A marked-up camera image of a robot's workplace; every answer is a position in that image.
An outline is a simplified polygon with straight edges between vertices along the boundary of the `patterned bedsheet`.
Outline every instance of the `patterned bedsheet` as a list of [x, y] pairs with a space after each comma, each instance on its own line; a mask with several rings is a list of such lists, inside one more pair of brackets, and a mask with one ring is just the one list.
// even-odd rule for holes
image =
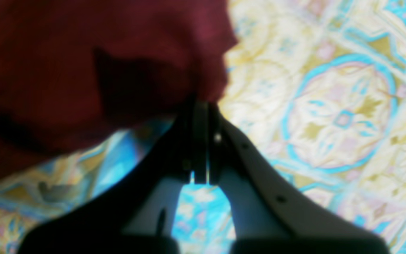
[[[230, 14], [240, 44], [223, 114], [306, 196], [406, 254], [406, 0], [232, 0]], [[0, 254], [116, 183], [168, 125], [1, 181]], [[227, 253], [222, 191], [186, 186], [173, 235], [184, 254]]]

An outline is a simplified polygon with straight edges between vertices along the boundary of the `floral patterned fabric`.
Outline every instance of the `floral patterned fabric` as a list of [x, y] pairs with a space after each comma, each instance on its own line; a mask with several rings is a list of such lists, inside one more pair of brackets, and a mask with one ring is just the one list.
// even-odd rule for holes
[[[230, 14], [240, 44], [223, 114], [304, 195], [406, 254], [406, 0], [232, 0]], [[1, 181], [0, 253], [116, 183], [167, 126]], [[186, 186], [173, 236], [184, 254], [227, 253], [223, 192]]]

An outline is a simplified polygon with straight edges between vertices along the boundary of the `bedspread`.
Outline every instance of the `bedspread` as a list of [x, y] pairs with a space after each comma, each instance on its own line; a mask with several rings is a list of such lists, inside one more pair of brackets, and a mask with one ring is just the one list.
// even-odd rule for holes
[[[304, 195], [406, 254], [406, 0], [231, 0], [230, 15], [224, 116]], [[0, 253], [116, 183], [169, 124], [1, 181]], [[227, 253], [223, 192], [186, 186], [173, 236], [183, 253]]]

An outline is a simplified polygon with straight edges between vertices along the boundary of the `small hole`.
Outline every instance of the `small hole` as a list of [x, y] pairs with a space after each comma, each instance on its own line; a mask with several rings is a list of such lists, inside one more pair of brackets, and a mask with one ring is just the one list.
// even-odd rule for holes
[[183, 170], [190, 171], [190, 169], [192, 169], [192, 163], [190, 162], [190, 160], [188, 159], [183, 160]]
[[286, 198], [284, 196], [277, 196], [277, 201], [281, 204], [286, 203]]

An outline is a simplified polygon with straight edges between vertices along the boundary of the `dark red fabric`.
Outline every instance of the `dark red fabric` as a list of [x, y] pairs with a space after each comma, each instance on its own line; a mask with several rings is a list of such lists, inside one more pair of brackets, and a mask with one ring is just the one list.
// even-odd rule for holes
[[0, 178], [217, 101], [225, 0], [0, 0]]

